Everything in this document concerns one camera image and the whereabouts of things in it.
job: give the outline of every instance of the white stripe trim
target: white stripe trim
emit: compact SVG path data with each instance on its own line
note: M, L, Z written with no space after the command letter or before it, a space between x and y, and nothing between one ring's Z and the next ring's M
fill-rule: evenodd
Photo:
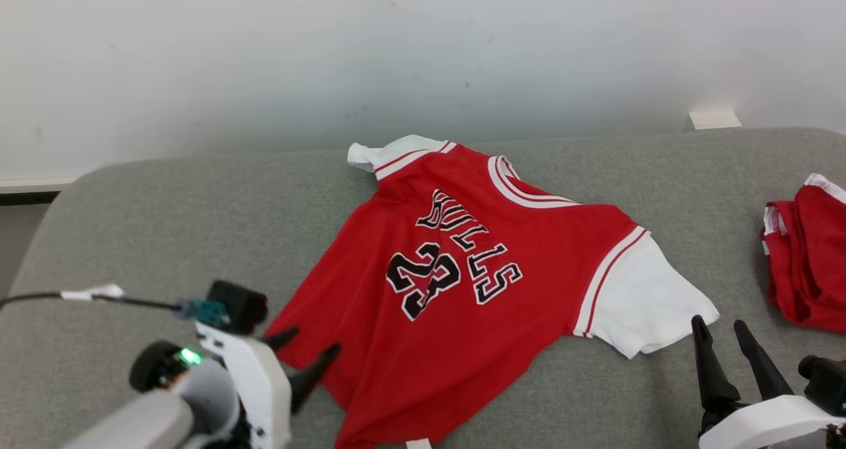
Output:
M536 196L521 192L521 190L514 187L513 184L502 176L501 167L503 166L502 160L504 158L490 157L487 160L487 171L490 175L490 180L493 181L493 186L508 200L526 208L565 208L568 206L579 206L579 203L572 202L567 198L561 198L561 196ZM529 201L531 199L540 199L543 201Z
M414 151L414 153L409 153L406 157L404 157L404 159L398 160L394 163L391 163L388 166L384 166L383 168L378 168L375 171L375 178L377 180L381 180L382 178L386 177L387 175L390 175L392 173L400 171L400 169L402 169L402 168L404 168L408 165L411 165L411 163L414 162L414 160L419 159L419 157L422 157L423 155L427 155L429 153L449 153L450 150L452 150L454 147L456 147L456 143L442 142L441 146L438 147L438 148L435 148L434 150L417 150L417 151Z
M401 160L398 160L394 163L391 163L389 166L386 166L384 168L377 169L375 171L375 178L377 180L381 180L382 178L386 177L387 175L390 175L394 172L400 171L400 169L402 169L405 166L411 165L411 163L414 162L415 159L419 159L419 157L422 157L423 155L427 155L429 153L435 153L435 151L434 150L419 150L419 151L415 151L414 153L409 153L408 156L406 156L404 159L401 159Z
M828 178L825 178L823 175L812 173L808 176L807 180L804 181L804 184L806 184L806 186L816 186L822 188L822 190L828 193L829 196L846 204L846 192L844 192L843 188L831 183L831 181L828 181Z
M506 171L507 171L506 175L514 176L514 178L517 178L519 180L520 177L517 176L517 172L514 171L514 167L511 166L511 162L508 161L507 157L502 157L502 162L505 162L505 168L506 168Z
M602 259L602 262L599 263L599 267L596 268L596 271L593 274L593 278L590 279L590 284L587 286L587 292L584 292L584 300L582 301L581 308L579 310L579 319L576 322L575 328L573 328L573 335L577 337L588 337L592 338L593 335L586 335L587 325L590 323L590 310L593 308L593 299L596 296L596 292L599 292L599 283L602 281L602 277L605 275L605 271L608 271L608 267L614 262L614 259L622 253L623 249L629 246L632 242L636 241L641 234L644 233L642 227L637 226L634 230L632 230L629 235L625 236L622 241L617 242L616 246L611 248L608 251L608 254L605 254L605 258ZM646 234L644 237L649 236L650 232L646 230ZM629 250L634 249L637 245L629 247Z

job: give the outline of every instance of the red clothing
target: red clothing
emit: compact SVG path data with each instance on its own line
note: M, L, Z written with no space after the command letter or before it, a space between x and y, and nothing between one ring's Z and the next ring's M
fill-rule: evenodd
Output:
M689 334L711 302L618 208L517 178L504 157L451 142L354 145L379 188L273 322L307 366L340 341L324 384L347 410L338 448L441 440L561 335L632 358Z
M767 203L770 300L786 319L846 333L846 192L810 175L794 201Z

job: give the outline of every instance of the gray couch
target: gray couch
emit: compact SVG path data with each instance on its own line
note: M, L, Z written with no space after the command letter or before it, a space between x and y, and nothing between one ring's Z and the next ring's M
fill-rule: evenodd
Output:
M746 401L755 380L732 322L744 319L795 391L803 356L844 358L846 337L791 325L765 300L764 204L811 172L846 183L846 138L825 130L719 130L649 138L471 144L579 202L612 202L652 230L671 264L721 311L716 354ZM107 282L139 298L203 296L226 278L283 306L348 214L375 190L345 151L119 165L61 193L12 295ZM133 397L151 341L196 346L166 311L19 302L0 313L0 447L60 446ZM344 413L320 389L293 447L331 447ZM438 447L696 446L701 409L690 338L629 361L601 340L561 338Z

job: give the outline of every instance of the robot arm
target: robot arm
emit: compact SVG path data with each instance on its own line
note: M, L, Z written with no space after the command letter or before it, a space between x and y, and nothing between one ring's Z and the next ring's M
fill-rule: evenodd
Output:
M286 376L275 351L288 329L258 341L266 296L218 281L205 301L187 306L197 338L215 358L158 341L139 355L130 385L142 393L66 449L284 449L290 417L320 382L340 344L301 373Z
M700 449L755 449L795 440L817 430L827 429L827 443L813 440L813 447L834 447L838 426L846 424L846 368L817 356L807 356L800 374L810 380L803 395L795 395L773 360L758 344L742 320L734 322L734 332L743 355L749 360L761 403L738 403L740 392L726 379L711 348L713 338L702 317L693 326L696 373L702 407Z

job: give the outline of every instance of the basketball jersey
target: basketball jersey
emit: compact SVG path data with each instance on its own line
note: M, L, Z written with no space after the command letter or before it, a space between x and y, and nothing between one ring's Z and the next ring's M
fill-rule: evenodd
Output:
M505 157L406 136L348 160L378 190L267 332L299 326L278 353L294 368L341 342L323 379L338 448L438 442L561 335L632 358L719 316L620 209L542 192Z

